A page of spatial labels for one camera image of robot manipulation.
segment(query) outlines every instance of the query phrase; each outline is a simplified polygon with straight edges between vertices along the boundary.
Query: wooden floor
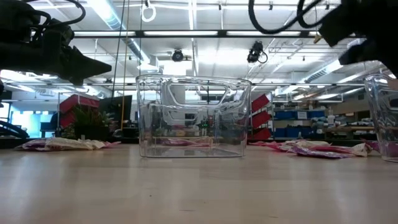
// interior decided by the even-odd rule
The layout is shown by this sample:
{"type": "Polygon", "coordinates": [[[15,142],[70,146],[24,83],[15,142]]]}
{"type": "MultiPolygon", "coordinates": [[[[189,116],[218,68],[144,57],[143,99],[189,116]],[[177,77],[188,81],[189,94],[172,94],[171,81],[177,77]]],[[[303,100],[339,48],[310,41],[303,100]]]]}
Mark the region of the wooden floor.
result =
{"type": "Polygon", "coordinates": [[[137,146],[0,151],[0,223],[398,223],[398,164],[250,147],[243,159],[143,159],[137,146]]]}

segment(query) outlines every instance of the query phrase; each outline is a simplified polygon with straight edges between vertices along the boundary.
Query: potted plant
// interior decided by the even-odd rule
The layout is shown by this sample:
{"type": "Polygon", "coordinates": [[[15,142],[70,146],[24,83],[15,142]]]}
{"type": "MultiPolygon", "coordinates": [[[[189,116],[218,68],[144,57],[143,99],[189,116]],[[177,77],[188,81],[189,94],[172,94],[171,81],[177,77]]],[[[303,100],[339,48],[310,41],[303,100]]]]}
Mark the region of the potted plant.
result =
{"type": "Polygon", "coordinates": [[[75,114],[73,123],[75,136],[78,139],[84,136],[85,139],[106,141],[111,120],[105,112],[100,113],[98,110],[86,106],[76,106],[73,112],[75,114]]]}

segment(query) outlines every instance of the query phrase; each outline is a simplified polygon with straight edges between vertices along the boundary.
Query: clear plastic bin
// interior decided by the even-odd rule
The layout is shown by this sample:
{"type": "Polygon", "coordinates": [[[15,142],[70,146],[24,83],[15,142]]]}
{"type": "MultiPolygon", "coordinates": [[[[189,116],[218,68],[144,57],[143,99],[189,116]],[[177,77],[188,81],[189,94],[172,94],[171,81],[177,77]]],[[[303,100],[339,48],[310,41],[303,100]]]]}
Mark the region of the clear plastic bin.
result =
{"type": "Polygon", "coordinates": [[[251,82],[227,78],[137,77],[142,157],[241,157],[251,82]]]}
{"type": "Polygon", "coordinates": [[[382,158],[398,162],[398,80],[371,75],[365,88],[382,158]]]}

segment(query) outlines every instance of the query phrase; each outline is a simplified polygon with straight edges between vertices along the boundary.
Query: workbench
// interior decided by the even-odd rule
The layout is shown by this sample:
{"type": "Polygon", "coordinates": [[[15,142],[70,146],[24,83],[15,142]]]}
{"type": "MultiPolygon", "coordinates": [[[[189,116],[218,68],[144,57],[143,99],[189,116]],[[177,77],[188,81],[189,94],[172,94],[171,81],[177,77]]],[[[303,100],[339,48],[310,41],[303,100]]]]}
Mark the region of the workbench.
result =
{"type": "Polygon", "coordinates": [[[144,159],[103,151],[0,151],[0,223],[397,223],[398,164],[297,157],[144,159]]]}

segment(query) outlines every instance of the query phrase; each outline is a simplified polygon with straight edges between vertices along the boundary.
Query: ceiling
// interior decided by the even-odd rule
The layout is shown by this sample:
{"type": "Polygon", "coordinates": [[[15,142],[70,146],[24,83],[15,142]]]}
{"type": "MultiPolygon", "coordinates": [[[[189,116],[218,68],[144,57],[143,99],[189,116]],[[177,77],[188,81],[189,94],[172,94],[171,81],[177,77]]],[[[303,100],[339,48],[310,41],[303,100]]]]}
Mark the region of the ceiling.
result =
{"type": "MultiPolygon", "coordinates": [[[[124,1],[122,0],[109,1],[115,8],[118,17],[122,18],[123,15],[123,24],[127,30],[254,30],[248,16],[247,0],[196,0],[196,7],[189,6],[194,5],[195,0],[192,0],[193,2],[191,0],[150,1],[149,4],[156,8],[156,16],[150,22],[141,20],[141,5],[144,4],[144,1],[125,1],[125,4],[131,7],[123,7],[124,1]]],[[[271,2],[274,7],[270,11],[270,1],[256,1],[256,16],[263,27],[278,28],[295,16],[297,0],[273,0],[271,2]]],[[[340,1],[329,0],[328,2],[331,4],[330,9],[333,9],[340,1]]],[[[87,15],[81,22],[72,25],[74,31],[110,30],[87,1],[80,1],[80,3],[85,6],[87,15]]],[[[327,14],[328,10],[326,10],[325,4],[323,3],[316,10],[310,11],[305,16],[305,20],[314,22],[327,14]]],[[[81,13],[74,5],[66,1],[41,0],[32,2],[31,5],[61,21],[74,19],[81,13]]],[[[145,16],[150,17],[149,9],[145,10],[145,16]]],[[[303,30],[298,24],[291,29],[303,30]]],[[[145,54],[157,57],[159,65],[162,66],[174,64],[175,67],[176,63],[170,59],[171,53],[175,49],[181,49],[188,58],[195,56],[199,76],[244,78],[253,83],[297,83],[301,78],[335,61],[347,49],[348,43],[354,39],[343,40],[333,48],[330,48],[323,40],[314,44],[313,39],[299,37],[286,39],[272,37],[192,39],[188,37],[134,40],[145,54]],[[265,64],[257,63],[253,66],[249,65],[246,59],[249,49],[256,40],[262,41],[269,60],[265,64]]],[[[114,82],[120,83],[123,82],[126,72],[126,82],[133,83],[137,76],[145,74],[145,71],[138,69],[137,57],[120,39],[98,38],[97,42],[96,39],[74,39],[71,45],[75,45],[86,56],[113,66],[111,72],[92,77],[87,82],[103,83],[107,78],[112,78],[114,82]]],[[[187,70],[187,75],[194,74],[194,66],[191,61],[180,63],[178,67],[184,67],[187,70]]],[[[337,83],[345,77],[363,71],[371,72],[379,68],[382,68],[379,62],[344,66],[312,82],[337,83]]],[[[116,86],[115,90],[122,90],[122,88],[122,86],[116,86]]],[[[126,90],[134,89],[133,86],[125,88],[126,90]]],[[[259,86],[255,91],[265,92],[275,88],[277,87],[259,86]]]]}

